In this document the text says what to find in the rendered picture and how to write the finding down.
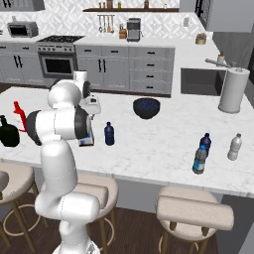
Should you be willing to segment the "clear bottle with blue label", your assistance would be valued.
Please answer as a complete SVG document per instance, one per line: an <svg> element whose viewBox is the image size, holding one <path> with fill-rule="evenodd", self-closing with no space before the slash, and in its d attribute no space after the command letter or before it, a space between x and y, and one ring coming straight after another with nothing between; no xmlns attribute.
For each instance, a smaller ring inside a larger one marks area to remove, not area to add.
<svg viewBox="0 0 254 254"><path fill-rule="evenodd" d="M200 175L204 171L205 160L207 158L207 152L204 145L200 145L195 152L195 157L192 165L192 170Z"/></svg>

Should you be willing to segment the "dark blue bottle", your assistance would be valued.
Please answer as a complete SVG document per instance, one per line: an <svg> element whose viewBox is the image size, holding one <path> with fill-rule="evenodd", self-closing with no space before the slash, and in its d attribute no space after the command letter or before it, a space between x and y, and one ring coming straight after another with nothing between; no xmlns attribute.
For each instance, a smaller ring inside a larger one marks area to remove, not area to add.
<svg viewBox="0 0 254 254"><path fill-rule="evenodd" d="M105 144L112 146L114 144L114 128L111 126L110 122L106 123L104 128Z"/></svg>
<svg viewBox="0 0 254 254"><path fill-rule="evenodd" d="M205 152L208 154L211 145L211 140L208 133L205 133L204 136L199 141L199 146L204 148Z"/></svg>

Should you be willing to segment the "brown wall shelf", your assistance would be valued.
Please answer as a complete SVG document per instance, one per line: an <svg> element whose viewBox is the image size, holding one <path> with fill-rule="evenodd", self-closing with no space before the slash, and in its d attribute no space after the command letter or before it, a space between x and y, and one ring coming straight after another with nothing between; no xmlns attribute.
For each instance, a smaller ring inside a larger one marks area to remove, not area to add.
<svg viewBox="0 0 254 254"><path fill-rule="evenodd" d="M180 8L88 8L82 12L151 12L151 13L178 13Z"/></svg>

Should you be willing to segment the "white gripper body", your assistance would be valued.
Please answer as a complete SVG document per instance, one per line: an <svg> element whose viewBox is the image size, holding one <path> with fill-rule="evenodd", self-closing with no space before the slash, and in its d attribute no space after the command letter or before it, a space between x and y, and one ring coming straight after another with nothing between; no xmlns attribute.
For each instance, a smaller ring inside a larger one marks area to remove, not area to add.
<svg viewBox="0 0 254 254"><path fill-rule="evenodd" d="M100 114L101 107L98 102L85 102L81 101L79 103L80 107L86 111L89 115Z"/></svg>

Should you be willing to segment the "dark sink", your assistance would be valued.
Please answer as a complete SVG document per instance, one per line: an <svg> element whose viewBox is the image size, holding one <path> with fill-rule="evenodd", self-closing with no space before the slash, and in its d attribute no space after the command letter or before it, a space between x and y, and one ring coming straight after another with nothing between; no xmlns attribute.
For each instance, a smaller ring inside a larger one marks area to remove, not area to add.
<svg viewBox="0 0 254 254"><path fill-rule="evenodd" d="M221 69L182 68L181 94L219 96L225 74Z"/></svg>

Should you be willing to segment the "small tan basket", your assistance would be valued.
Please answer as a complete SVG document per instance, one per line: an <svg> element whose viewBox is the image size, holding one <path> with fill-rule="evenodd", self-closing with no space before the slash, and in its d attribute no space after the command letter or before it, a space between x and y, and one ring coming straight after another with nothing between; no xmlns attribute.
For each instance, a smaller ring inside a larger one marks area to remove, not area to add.
<svg viewBox="0 0 254 254"><path fill-rule="evenodd" d="M206 43L207 35L205 33L197 34L195 38L195 43L197 45L204 45Z"/></svg>

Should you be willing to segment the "pale grey plastic bottle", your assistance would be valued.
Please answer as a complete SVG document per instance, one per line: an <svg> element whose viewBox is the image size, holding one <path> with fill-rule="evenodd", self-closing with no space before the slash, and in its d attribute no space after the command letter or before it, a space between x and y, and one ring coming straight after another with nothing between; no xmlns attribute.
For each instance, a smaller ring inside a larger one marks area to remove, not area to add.
<svg viewBox="0 0 254 254"><path fill-rule="evenodd" d="M242 145L241 134L237 133L236 136L232 139L230 148L227 154L227 158L231 161L235 161L238 157L238 152Z"/></svg>

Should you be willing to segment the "black round glass bottle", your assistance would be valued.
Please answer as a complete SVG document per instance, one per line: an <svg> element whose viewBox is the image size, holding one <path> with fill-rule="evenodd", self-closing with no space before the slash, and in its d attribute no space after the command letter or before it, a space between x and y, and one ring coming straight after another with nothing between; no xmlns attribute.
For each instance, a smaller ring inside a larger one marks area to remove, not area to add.
<svg viewBox="0 0 254 254"><path fill-rule="evenodd" d="M16 147L20 143L18 128L7 122L4 115L0 115L0 142L5 147Z"/></svg>

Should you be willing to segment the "red bottle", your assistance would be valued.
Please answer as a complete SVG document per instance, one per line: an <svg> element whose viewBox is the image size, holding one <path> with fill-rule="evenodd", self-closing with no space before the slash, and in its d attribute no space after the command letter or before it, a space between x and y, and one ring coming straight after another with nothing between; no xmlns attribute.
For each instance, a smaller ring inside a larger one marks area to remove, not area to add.
<svg viewBox="0 0 254 254"><path fill-rule="evenodd" d="M24 110L20 107L19 102L14 102L14 115L15 115L15 123L17 128L21 132L26 131L26 115Z"/></svg>

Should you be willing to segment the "white and blue bottle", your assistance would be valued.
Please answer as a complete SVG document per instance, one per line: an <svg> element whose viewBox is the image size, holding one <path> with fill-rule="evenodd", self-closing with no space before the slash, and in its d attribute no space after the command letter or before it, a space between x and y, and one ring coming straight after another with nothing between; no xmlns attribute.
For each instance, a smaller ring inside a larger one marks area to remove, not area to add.
<svg viewBox="0 0 254 254"><path fill-rule="evenodd" d="M92 132L88 132L85 138L80 139L78 141L78 145L80 147L93 146L94 145L94 136L93 136L93 133Z"/></svg>

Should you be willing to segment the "dark blue bowl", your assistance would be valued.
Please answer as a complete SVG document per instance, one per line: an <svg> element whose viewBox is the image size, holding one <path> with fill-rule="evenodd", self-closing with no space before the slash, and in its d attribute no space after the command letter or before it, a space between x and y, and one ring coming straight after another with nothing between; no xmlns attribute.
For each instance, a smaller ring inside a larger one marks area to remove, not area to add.
<svg viewBox="0 0 254 254"><path fill-rule="evenodd" d="M143 97L133 102L134 112L142 119L151 119L156 116L161 108L161 103L154 98Z"/></svg>

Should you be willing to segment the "grey base cupboards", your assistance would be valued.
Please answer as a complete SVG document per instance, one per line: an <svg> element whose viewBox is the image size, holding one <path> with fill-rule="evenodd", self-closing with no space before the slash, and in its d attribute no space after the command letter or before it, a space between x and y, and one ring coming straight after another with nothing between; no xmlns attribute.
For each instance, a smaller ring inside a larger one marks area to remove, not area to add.
<svg viewBox="0 0 254 254"><path fill-rule="evenodd" d="M170 97L175 49L76 45L77 65L95 90Z"/></svg>
<svg viewBox="0 0 254 254"><path fill-rule="evenodd" d="M44 77L35 43L0 43L0 71L9 83L43 85Z"/></svg>

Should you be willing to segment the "beige bar stool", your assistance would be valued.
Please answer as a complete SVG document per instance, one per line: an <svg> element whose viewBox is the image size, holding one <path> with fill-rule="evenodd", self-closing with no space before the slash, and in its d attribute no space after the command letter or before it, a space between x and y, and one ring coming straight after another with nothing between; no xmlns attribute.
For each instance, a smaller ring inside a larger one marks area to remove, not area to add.
<svg viewBox="0 0 254 254"><path fill-rule="evenodd" d="M189 254L204 254L209 238L217 230L230 231L233 209L221 204L209 191L164 187L156 200L156 216L163 227L159 253L166 254L169 236L190 244Z"/></svg>
<svg viewBox="0 0 254 254"><path fill-rule="evenodd" d="M35 252L36 247L25 224L25 215L19 203L19 199L29 190L33 190L34 195L39 194L32 167L0 163L0 205L10 204L12 206L12 211L22 229L22 234L25 236L31 251Z"/></svg>
<svg viewBox="0 0 254 254"><path fill-rule="evenodd" d="M94 195L100 204L97 215L99 221L103 254L108 254L108 246L116 239L115 236L115 205L119 189L115 180L106 177L93 176L86 173L77 174L77 192Z"/></svg>

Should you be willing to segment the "grey coffee machine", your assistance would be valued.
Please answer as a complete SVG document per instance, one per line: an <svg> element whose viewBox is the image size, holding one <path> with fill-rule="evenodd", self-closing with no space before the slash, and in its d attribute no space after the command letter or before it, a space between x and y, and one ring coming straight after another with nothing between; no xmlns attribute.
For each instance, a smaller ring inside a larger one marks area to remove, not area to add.
<svg viewBox="0 0 254 254"><path fill-rule="evenodd" d="M139 42L141 40L141 37L142 37L141 19L129 18L127 20L127 41Z"/></svg>

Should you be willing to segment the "grey wall cupboard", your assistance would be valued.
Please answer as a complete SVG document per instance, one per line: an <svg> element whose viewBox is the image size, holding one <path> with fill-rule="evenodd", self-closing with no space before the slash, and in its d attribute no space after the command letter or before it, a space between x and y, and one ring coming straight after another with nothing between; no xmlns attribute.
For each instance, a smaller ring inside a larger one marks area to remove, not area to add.
<svg viewBox="0 0 254 254"><path fill-rule="evenodd" d="M36 12L44 9L44 0L0 0L0 12Z"/></svg>
<svg viewBox="0 0 254 254"><path fill-rule="evenodd" d="M196 15L209 32L250 33L254 0L196 0Z"/></svg>

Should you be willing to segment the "rail with hanging tools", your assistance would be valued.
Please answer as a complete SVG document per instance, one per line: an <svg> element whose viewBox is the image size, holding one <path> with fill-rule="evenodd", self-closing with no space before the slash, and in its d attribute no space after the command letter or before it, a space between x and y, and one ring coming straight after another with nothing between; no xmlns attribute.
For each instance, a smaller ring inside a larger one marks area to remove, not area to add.
<svg viewBox="0 0 254 254"><path fill-rule="evenodd" d="M113 15L98 15L100 33L114 33L114 16Z"/></svg>

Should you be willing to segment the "steel range with oven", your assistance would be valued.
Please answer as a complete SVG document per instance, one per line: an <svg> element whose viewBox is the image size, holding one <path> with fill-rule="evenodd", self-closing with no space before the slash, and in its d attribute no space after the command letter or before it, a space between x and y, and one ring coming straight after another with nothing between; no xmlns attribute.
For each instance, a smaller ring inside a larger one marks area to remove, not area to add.
<svg viewBox="0 0 254 254"><path fill-rule="evenodd" d="M36 42L45 78L72 78L77 70L74 42L82 36L52 35Z"/></svg>

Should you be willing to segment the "paper towel roll on holder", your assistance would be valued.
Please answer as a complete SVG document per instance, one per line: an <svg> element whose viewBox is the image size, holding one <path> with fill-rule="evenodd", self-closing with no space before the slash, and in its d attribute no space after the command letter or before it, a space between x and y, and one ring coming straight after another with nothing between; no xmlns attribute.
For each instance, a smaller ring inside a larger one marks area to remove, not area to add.
<svg viewBox="0 0 254 254"><path fill-rule="evenodd" d="M238 113L250 71L242 67L229 68L223 81L218 109L225 113Z"/></svg>

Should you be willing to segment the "grey toaster oven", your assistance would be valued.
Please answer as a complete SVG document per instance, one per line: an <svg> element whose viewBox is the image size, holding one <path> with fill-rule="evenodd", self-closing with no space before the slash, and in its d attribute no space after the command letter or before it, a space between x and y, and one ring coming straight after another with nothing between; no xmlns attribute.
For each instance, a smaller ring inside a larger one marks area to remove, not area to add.
<svg viewBox="0 0 254 254"><path fill-rule="evenodd" d="M36 22L10 22L7 29L12 38L33 38L39 35L39 28Z"/></svg>

